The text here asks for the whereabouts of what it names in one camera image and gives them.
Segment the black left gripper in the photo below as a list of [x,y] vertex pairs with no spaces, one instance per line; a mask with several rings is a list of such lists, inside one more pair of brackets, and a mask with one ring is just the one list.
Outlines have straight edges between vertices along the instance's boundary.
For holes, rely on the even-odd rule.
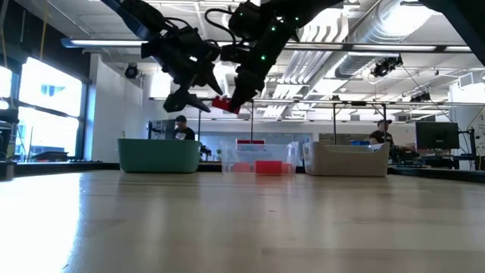
[[[194,61],[189,54],[168,42],[145,42],[142,44],[142,58],[148,57],[155,60],[161,70],[169,74],[174,83],[185,90],[192,86],[208,85],[218,95],[223,94],[213,73],[214,64],[207,57],[196,57]],[[170,94],[166,98],[163,108],[166,112],[179,112],[186,106],[204,112],[211,111],[195,94],[188,92]]]

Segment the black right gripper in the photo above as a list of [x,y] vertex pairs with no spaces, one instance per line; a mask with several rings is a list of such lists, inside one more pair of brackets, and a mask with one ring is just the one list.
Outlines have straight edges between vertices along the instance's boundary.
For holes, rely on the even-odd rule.
[[241,105],[264,89],[264,80],[283,51],[283,25],[270,22],[252,46],[224,45],[220,60],[236,63],[235,89],[230,100],[230,110],[237,112]]

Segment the long red toy block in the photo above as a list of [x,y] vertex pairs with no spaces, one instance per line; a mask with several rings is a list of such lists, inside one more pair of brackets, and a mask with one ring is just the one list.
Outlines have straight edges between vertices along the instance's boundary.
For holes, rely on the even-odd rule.
[[227,98],[226,96],[216,96],[212,99],[211,106],[236,115],[240,111],[240,108],[233,108],[231,106],[231,98]]

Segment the person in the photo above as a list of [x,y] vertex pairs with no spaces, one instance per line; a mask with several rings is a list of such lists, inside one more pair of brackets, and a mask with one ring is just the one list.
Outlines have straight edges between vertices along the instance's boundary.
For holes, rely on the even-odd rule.
[[184,115],[179,115],[175,119],[174,138],[177,140],[194,140],[195,132],[187,126],[187,119]]
[[394,144],[393,135],[389,132],[391,123],[391,120],[380,120],[377,122],[377,130],[372,132],[369,136],[371,145],[389,143],[392,146]]

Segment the grey background monitor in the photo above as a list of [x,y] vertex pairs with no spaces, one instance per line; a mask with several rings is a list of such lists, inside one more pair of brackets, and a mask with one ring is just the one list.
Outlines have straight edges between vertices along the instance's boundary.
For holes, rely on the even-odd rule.
[[149,140],[173,140],[175,138],[175,120],[149,121],[147,123]]

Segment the clear plastic bin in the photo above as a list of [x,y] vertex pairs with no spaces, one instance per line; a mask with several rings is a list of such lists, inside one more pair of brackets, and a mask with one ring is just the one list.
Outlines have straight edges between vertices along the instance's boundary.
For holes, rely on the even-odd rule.
[[255,161],[282,161],[282,163],[292,164],[291,174],[257,174],[257,175],[293,175],[296,167],[300,163],[299,144],[291,142],[288,144],[236,144],[223,143],[221,151],[221,169],[225,174],[231,174],[230,167],[233,163],[248,162],[252,165],[252,173],[234,174],[256,174]]

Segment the teal plastic bin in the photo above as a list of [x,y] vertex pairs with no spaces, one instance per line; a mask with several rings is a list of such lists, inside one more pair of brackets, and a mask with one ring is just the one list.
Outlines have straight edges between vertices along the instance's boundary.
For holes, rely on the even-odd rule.
[[118,139],[120,169],[127,173],[196,172],[202,144],[195,140]]

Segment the long ceiling light strip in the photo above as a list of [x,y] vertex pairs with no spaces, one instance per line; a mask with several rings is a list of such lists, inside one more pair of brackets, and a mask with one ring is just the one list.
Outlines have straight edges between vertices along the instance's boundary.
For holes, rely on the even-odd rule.
[[[64,38],[61,44],[66,48],[107,49],[138,48],[144,41],[138,40],[96,40]],[[365,44],[344,42],[289,42],[284,50],[329,51],[329,52],[401,52],[470,54],[466,45],[410,45],[410,44]]]

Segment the white plastic bin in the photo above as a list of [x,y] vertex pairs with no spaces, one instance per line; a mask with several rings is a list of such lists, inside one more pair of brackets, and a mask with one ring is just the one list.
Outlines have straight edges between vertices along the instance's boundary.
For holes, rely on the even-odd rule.
[[385,177],[390,144],[367,146],[303,145],[305,173],[313,176]]

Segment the black computer monitor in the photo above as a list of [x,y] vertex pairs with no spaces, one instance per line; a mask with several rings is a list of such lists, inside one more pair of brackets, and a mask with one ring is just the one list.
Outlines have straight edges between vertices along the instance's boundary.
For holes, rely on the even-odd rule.
[[417,149],[458,149],[458,125],[450,122],[416,122]]

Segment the black equipment stack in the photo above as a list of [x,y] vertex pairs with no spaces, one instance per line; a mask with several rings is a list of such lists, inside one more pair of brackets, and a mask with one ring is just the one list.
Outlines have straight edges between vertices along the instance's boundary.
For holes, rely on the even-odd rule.
[[17,163],[14,160],[19,111],[0,109],[0,182],[11,180]]

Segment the black monitor desk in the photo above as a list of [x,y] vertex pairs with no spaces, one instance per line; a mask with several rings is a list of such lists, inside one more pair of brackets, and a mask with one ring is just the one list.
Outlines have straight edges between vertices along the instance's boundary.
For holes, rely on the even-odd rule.
[[471,154],[462,155],[426,155],[413,159],[401,160],[393,167],[398,168],[444,168],[450,170],[469,170],[480,169],[483,157]]

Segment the black monitor stand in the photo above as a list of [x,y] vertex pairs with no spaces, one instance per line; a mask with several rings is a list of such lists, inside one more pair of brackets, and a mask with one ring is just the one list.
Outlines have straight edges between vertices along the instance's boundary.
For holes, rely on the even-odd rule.
[[470,170],[475,171],[477,169],[477,148],[475,144],[475,130],[473,127],[467,130],[458,130],[458,135],[464,136],[465,141],[465,154],[457,155],[456,158],[460,161],[467,161],[470,165]]

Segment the white sign board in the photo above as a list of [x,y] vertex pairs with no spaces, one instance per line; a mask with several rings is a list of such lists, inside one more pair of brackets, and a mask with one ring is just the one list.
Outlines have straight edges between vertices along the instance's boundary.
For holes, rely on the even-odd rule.
[[482,111],[472,124],[477,154],[485,156],[485,111]]

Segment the black gantry frame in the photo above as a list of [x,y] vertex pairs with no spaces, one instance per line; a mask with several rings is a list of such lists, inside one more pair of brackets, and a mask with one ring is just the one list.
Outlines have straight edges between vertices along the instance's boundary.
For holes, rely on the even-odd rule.
[[[203,99],[203,102],[209,102],[208,107],[209,109],[212,110],[220,110],[221,113],[224,113],[225,111],[219,109],[219,108],[214,108],[211,106],[212,99]],[[255,100],[251,99],[250,101],[246,102],[245,104],[240,106],[240,111],[239,114],[233,114],[229,113],[229,115],[233,115],[232,118],[224,118],[221,115],[217,115],[217,113],[212,114],[212,112],[206,112],[206,116],[202,115],[202,111],[199,110],[198,117],[197,117],[197,122],[198,122],[198,132],[201,131],[202,128],[202,121],[210,121],[210,122],[245,122],[249,123],[249,132],[250,132],[250,139],[253,140],[253,135],[254,135],[254,114],[255,114]]]
[[384,119],[384,142],[387,141],[387,131],[388,131],[388,119],[387,119],[387,106],[386,103],[384,102],[377,102],[377,101],[336,101],[336,100],[331,100],[331,105],[332,105],[332,121],[333,121],[333,144],[337,144],[337,135],[336,135],[336,106],[337,105],[350,105],[350,106],[357,106],[357,107],[365,107],[365,106],[372,106],[374,109],[377,109],[377,106],[382,107],[382,111],[380,114],[383,116]]

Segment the silver ceiling duct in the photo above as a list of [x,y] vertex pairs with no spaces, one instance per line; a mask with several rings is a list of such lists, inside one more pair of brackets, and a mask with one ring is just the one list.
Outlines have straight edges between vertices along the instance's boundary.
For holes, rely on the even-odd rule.
[[[405,0],[381,0],[370,14],[348,35],[350,43],[400,43],[422,27],[433,11],[424,6],[401,5]],[[377,56],[343,55],[335,77],[350,78],[361,72]]]

